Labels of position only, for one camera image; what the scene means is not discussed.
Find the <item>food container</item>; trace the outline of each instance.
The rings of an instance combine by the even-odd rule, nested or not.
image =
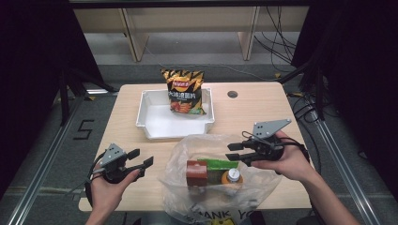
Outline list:
[[[206,134],[214,124],[211,89],[202,88],[202,107],[207,114],[185,114],[170,111],[168,91],[146,90],[141,95],[136,126],[148,139],[183,138]]]

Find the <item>chip bag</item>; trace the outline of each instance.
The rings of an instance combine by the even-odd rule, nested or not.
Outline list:
[[[206,114],[202,108],[204,71],[163,68],[161,74],[166,79],[172,112]]]

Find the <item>human hand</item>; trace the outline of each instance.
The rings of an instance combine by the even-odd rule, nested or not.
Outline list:
[[[278,131],[275,135],[283,143],[292,142],[285,133]],[[314,168],[308,163],[305,156],[295,145],[286,145],[282,157],[278,161],[261,160],[253,161],[252,166],[259,169],[274,170],[291,180],[304,181],[309,174],[314,173]]]
[[[91,182],[93,210],[86,224],[103,224],[119,206],[123,192],[139,172],[139,169],[130,172],[118,184],[108,183],[101,175],[95,174]]]

